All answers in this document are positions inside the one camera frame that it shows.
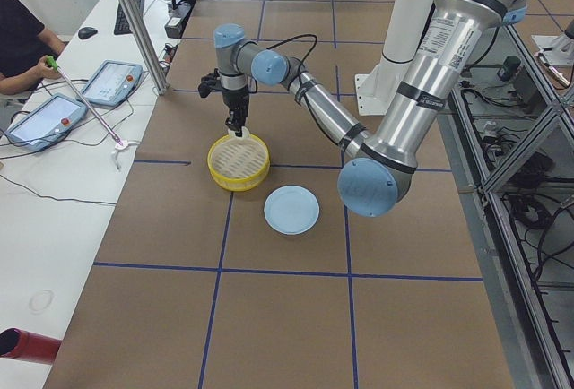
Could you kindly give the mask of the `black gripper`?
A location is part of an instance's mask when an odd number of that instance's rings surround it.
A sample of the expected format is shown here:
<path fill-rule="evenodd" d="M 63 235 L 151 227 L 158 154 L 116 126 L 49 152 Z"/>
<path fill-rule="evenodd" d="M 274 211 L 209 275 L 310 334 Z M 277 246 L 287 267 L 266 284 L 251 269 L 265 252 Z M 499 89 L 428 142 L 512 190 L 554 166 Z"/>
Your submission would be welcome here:
<path fill-rule="evenodd" d="M 237 90 L 222 90 L 223 102 L 229 110 L 225 120 L 228 130 L 237 136 L 243 136 L 248 118 L 249 91 L 248 87 Z"/>

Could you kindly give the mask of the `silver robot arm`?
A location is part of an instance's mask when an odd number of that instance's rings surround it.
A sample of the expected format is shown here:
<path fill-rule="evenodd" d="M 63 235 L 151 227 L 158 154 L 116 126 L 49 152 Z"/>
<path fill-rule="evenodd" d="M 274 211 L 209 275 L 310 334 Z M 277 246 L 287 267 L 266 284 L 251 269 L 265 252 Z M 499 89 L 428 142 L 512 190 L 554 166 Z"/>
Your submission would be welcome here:
<path fill-rule="evenodd" d="M 519 22 L 526 0 L 395 0 L 386 51 L 406 34 L 405 73 L 386 113 L 370 133 L 297 58 L 259 46 L 237 24 L 214 31 L 216 88 L 240 133 L 248 116 L 248 80 L 282 85 L 313 117 L 322 132 L 349 155 L 337 183 L 344 205 L 361 216 L 389 212 L 407 194 L 418 167 L 416 153 L 445 107 L 479 38 L 490 28 Z"/>

